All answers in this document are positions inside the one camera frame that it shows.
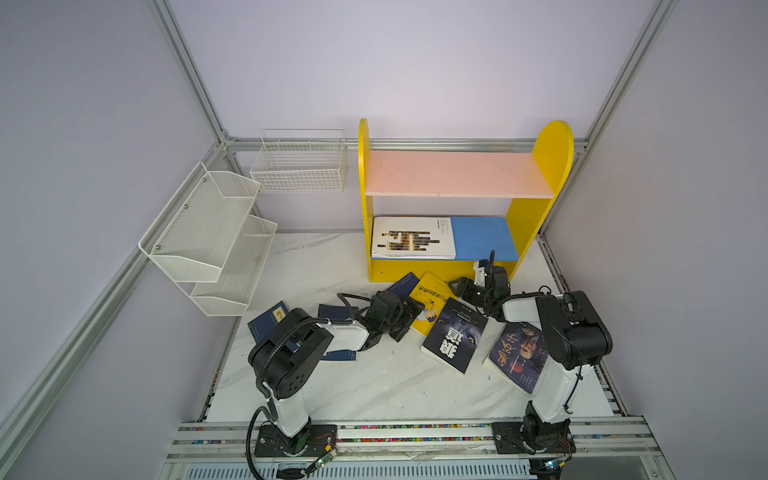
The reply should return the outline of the yellow cartoon book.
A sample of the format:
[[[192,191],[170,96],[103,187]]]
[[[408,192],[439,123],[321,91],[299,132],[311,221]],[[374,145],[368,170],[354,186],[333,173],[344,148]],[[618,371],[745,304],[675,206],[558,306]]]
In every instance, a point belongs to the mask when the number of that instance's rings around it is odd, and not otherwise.
[[[423,305],[411,328],[427,336],[435,325],[447,301],[454,298],[449,285],[432,273],[425,273],[409,297]]]

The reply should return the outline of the black wolf book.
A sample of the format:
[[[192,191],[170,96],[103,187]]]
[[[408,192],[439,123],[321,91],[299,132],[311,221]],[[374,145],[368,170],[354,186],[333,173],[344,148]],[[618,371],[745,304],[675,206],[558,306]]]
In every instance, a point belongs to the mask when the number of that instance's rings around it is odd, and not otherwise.
[[[449,299],[421,346],[428,357],[464,375],[488,319],[456,299]]]

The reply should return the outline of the white book brown bars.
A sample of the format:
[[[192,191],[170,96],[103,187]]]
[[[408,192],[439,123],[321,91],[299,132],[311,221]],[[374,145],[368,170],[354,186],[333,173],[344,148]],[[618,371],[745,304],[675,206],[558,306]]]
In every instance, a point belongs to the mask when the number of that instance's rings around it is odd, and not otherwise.
[[[373,259],[453,260],[456,246],[450,217],[374,218]]]

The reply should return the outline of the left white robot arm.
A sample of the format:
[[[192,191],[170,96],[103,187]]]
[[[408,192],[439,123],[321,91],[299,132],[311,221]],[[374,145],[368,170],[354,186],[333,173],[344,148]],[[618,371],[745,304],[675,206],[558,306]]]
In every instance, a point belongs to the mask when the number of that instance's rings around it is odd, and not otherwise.
[[[328,352],[366,351],[385,336],[400,341],[425,305],[391,291],[365,297],[339,293],[343,319],[291,310],[250,351],[248,363],[266,400],[266,416],[291,447],[308,439],[310,417],[302,389]]]

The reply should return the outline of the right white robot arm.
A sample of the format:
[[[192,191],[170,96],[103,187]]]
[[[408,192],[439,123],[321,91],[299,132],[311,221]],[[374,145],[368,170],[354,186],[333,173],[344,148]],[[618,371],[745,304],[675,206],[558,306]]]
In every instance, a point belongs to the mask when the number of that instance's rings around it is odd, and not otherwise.
[[[613,349],[613,340],[582,291],[511,291],[492,258],[474,278],[450,282],[452,293],[486,318],[502,323],[484,367],[526,394],[521,420],[492,429],[501,453],[571,453],[572,402],[586,374]]]

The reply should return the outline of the navy book under left arm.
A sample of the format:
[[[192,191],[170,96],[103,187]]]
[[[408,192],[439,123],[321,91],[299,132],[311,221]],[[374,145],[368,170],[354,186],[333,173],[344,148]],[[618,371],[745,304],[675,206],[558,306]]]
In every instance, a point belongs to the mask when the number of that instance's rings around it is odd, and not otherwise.
[[[287,316],[290,309],[284,301],[280,301],[267,309],[262,314],[248,322],[248,329],[253,337],[254,344],[258,345],[265,340],[274,328]]]

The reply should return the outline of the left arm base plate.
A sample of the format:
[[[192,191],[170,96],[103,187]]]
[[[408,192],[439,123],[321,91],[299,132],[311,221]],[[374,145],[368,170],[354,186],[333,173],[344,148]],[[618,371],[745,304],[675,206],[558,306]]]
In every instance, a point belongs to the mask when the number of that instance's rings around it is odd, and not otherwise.
[[[277,426],[266,424],[259,428],[252,452],[256,458],[320,457],[335,446],[337,433],[337,425],[307,424],[289,437]]]

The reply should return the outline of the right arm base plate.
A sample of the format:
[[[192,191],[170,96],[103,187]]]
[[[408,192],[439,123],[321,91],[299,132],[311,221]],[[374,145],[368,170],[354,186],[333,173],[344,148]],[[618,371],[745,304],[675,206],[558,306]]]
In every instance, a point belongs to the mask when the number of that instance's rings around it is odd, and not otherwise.
[[[572,454],[576,447],[570,421],[551,423],[494,422],[492,437],[498,454]]]

